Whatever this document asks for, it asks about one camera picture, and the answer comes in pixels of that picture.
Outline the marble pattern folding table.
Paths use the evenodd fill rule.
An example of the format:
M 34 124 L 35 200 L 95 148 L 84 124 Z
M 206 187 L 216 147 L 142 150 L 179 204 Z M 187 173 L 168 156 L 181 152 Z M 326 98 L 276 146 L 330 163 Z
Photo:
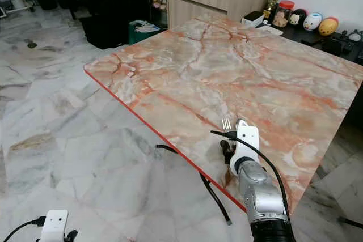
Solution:
M 239 208 L 223 120 L 257 126 L 296 210 L 363 84 L 363 66 L 218 15 L 202 15 L 84 67 Z

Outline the white box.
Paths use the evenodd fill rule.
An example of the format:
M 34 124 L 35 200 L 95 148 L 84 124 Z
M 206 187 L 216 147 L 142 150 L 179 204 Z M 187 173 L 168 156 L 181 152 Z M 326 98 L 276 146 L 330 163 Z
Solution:
M 262 22 L 264 22 L 264 13 L 261 11 L 252 11 L 241 19 L 242 24 L 254 28 L 258 27 Z

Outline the green basket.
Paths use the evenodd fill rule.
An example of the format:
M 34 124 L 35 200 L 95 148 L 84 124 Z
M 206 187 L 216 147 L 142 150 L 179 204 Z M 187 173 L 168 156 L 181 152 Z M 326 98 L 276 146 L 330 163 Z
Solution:
M 163 32 L 163 28 L 147 21 L 131 21 L 128 26 L 129 45 L 143 41 L 153 35 Z

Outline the white and blue figurine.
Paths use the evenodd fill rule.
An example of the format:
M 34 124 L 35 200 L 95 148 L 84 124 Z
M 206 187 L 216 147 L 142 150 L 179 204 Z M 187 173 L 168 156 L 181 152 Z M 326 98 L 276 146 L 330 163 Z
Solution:
M 306 31 L 314 31 L 321 24 L 323 17 L 320 13 L 311 13 L 303 21 L 302 27 Z

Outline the yellow and orange figurine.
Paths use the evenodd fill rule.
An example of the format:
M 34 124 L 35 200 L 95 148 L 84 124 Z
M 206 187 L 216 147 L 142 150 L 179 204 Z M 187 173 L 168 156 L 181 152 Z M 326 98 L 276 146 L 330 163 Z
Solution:
M 317 31 L 321 36 L 329 36 L 335 32 L 335 30 L 338 27 L 338 24 L 339 22 L 337 18 L 329 16 L 320 22 L 319 27 L 317 27 Z

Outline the small plush toys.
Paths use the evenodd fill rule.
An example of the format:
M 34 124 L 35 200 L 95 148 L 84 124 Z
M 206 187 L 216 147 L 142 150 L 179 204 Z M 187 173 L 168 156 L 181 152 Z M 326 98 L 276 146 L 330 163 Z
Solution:
M 167 10 L 167 0 L 151 0 L 152 7 L 159 11 L 166 11 Z

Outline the black piano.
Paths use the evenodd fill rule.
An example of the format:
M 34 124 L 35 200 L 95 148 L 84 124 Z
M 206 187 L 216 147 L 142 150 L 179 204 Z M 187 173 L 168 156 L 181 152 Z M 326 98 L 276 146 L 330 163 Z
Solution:
M 100 49 L 129 43 L 131 21 L 150 20 L 148 0 L 68 0 L 71 10 L 83 7 L 91 16 L 81 19 L 86 39 Z

